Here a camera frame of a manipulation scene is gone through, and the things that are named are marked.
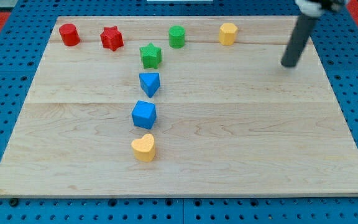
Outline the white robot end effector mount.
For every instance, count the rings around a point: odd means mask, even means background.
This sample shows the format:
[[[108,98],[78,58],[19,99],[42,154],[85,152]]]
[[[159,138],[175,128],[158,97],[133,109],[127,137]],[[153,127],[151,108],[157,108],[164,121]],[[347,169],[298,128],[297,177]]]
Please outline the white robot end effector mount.
[[[347,0],[295,0],[302,14],[319,17],[325,12],[340,12],[347,6]]]

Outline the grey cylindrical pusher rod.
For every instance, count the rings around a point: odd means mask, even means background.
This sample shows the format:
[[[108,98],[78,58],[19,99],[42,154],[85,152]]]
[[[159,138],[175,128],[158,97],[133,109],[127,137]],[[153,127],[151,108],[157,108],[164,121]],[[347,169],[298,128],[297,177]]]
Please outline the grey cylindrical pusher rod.
[[[317,21],[317,17],[307,16],[304,13],[301,13],[298,16],[294,29],[291,33],[291,37],[281,59],[281,64],[284,67],[296,67]]]

